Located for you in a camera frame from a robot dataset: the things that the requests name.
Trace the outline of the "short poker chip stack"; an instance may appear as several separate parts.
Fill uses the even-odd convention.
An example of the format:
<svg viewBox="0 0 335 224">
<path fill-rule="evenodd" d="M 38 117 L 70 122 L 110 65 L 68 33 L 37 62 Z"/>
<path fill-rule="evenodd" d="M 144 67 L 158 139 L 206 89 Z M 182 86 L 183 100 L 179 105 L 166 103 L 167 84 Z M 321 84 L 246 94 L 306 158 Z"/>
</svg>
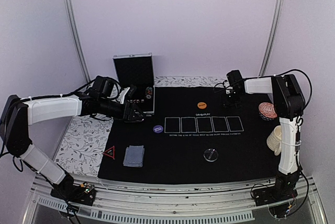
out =
<svg viewBox="0 0 335 224">
<path fill-rule="evenodd" d="M 152 87 L 147 87 L 145 90 L 145 97 L 146 99 L 151 99 L 153 96 L 153 88 Z"/>
</svg>

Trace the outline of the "purple small blind button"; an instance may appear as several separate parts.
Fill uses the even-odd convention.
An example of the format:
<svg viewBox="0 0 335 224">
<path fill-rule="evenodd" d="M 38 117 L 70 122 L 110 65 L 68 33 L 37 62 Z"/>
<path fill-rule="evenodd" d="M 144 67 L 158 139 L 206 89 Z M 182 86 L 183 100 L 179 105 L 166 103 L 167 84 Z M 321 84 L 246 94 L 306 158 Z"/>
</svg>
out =
<svg viewBox="0 0 335 224">
<path fill-rule="evenodd" d="M 154 133 L 162 133 L 164 131 L 164 128 L 162 125 L 156 125 L 153 127 L 153 132 Z"/>
</svg>

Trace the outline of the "orange big blind button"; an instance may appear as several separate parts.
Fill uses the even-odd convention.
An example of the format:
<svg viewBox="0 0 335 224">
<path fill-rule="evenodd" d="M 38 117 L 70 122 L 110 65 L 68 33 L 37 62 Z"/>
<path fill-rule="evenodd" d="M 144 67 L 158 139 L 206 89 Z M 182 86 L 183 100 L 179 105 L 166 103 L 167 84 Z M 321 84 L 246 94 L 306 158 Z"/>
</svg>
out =
<svg viewBox="0 0 335 224">
<path fill-rule="evenodd" d="M 206 108 L 207 108 L 207 104 L 206 104 L 205 102 L 199 102 L 199 103 L 197 104 L 197 107 L 198 107 L 199 109 L 206 109 Z"/>
</svg>

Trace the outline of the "blue patterned card deck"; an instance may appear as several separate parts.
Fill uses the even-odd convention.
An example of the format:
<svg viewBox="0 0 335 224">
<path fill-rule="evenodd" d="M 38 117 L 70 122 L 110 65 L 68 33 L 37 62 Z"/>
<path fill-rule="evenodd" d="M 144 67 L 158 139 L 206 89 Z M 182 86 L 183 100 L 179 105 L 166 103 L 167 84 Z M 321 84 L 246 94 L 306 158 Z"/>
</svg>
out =
<svg viewBox="0 0 335 224">
<path fill-rule="evenodd" d="M 126 167 L 142 167 L 144 158 L 144 146 L 130 145 L 126 147 L 123 166 Z"/>
</svg>

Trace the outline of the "clear dealer button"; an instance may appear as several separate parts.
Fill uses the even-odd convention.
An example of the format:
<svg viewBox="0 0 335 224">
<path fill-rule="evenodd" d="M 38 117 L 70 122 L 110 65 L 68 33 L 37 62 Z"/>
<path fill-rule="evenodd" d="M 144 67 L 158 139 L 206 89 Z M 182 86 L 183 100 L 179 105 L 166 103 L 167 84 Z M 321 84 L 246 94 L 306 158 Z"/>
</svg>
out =
<svg viewBox="0 0 335 224">
<path fill-rule="evenodd" d="M 209 148 L 204 151 L 203 156 L 207 162 L 215 162 L 218 159 L 219 155 L 216 149 Z"/>
</svg>

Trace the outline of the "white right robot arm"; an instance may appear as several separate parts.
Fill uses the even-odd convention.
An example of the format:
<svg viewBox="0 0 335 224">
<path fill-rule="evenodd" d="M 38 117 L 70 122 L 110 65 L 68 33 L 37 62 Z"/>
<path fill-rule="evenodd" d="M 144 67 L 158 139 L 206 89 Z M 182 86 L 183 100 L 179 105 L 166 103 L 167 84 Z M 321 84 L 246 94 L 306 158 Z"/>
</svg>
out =
<svg viewBox="0 0 335 224">
<path fill-rule="evenodd" d="M 271 94 L 282 133 L 281 159 L 278 171 L 286 176 L 299 169 L 299 131 L 307 106 L 302 90 L 291 70 L 279 75 L 243 78 L 239 70 L 227 74 L 224 97 L 232 104 L 243 94 Z"/>
</svg>

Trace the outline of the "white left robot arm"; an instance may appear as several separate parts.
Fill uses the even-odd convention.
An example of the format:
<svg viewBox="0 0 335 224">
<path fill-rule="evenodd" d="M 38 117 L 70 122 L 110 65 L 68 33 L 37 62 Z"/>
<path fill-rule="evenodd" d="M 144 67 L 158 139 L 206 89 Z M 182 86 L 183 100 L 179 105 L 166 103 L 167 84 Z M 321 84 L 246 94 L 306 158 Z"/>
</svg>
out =
<svg viewBox="0 0 335 224">
<path fill-rule="evenodd" d="M 67 200 L 73 200 L 78 190 L 71 176 L 50 159 L 47 144 L 60 137 L 59 124 L 73 117 L 104 115 L 123 122 L 142 122 L 145 113 L 134 103 L 134 85 L 122 87 L 110 77 L 97 76 L 82 87 L 58 95 L 20 98 L 8 96 L 1 115 L 1 140 L 4 149 L 20 159 L 36 173 L 57 186 Z M 34 137 L 45 137 L 46 144 L 37 147 Z"/>
</svg>

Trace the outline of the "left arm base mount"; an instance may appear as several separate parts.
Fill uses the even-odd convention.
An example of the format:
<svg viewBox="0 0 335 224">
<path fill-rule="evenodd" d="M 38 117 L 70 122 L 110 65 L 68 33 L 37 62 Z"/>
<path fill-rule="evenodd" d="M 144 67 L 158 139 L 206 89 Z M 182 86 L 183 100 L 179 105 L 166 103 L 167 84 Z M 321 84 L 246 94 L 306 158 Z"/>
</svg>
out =
<svg viewBox="0 0 335 224">
<path fill-rule="evenodd" d="M 51 183 L 51 196 L 62 199 L 65 202 L 78 203 L 87 206 L 93 206 L 96 190 L 93 184 L 82 182 L 75 185 L 74 178 L 66 174 L 64 179 L 59 183 Z"/>
</svg>

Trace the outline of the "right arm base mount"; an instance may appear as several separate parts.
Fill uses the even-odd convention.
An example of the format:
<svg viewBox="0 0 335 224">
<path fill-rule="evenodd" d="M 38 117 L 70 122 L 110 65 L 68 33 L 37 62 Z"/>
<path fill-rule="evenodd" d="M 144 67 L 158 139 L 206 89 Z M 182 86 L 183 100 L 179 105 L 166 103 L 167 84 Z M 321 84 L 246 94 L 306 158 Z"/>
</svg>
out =
<svg viewBox="0 0 335 224">
<path fill-rule="evenodd" d="M 296 183 L 299 180 L 299 172 L 285 175 L 278 172 L 273 186 L 252 189 L 251 196 L 256 206 L 268 205 L 284 200 L 296 198 L 298 196 Z"/>
</svg>

